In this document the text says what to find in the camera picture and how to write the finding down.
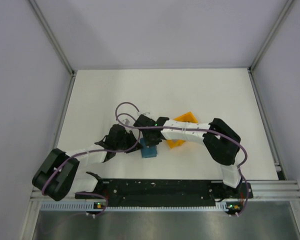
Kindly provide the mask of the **blue leather card holder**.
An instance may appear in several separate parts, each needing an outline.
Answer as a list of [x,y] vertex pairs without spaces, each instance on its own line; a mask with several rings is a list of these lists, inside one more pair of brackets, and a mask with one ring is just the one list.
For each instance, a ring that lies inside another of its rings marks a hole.
[[140,139],[140,144],[142,145],[142,148],[140,149],[141,157],[143,159],[148,158],[156,158],[158,155],[157,146],[147,146],[144,138]]

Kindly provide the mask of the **orange plastic card stand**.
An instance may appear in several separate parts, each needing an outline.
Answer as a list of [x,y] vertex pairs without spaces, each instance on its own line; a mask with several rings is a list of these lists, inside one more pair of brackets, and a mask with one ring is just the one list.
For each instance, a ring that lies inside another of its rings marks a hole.
[[[191,111],[174,118],[174,120],[177,122],[188,122],[188,123],[196,123],[196,124],[198,123],[198,120],[196,119],[196,117],[193,115]],[[170,149],[180,147],[185,142],[186,142],[185,140],[181,140],[181,139],[166,140],[166,143]]]

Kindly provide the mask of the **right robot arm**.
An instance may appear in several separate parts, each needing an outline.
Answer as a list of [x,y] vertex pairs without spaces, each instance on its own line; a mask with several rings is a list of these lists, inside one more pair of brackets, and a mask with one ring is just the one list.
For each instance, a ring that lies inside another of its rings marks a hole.
[[214,118],[210,123],[183,122],[159,117],[153,120],[143,114],[133,124],[140,128],[145,145],[153,147],[163,140],[182,140],[204,145],[212,159],[220,164],[223,192],[229,198],[235,198],[242,191],[242,177],[236,167],[236,155],[241,141],[223,120]]

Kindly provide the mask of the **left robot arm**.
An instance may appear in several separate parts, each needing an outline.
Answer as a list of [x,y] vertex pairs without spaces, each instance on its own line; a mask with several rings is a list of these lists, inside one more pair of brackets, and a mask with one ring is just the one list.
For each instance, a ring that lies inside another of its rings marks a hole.
[[99,198],[104,191],[100,178],[88,167],[114,158],[118,153],[141,150],[140,139],[125,127],[114,124],[109,133],[91,146],[62,151],[54,148],[34,174],[32,185],[44,196],[60,201],[67,195],[87,192],[92,198]]

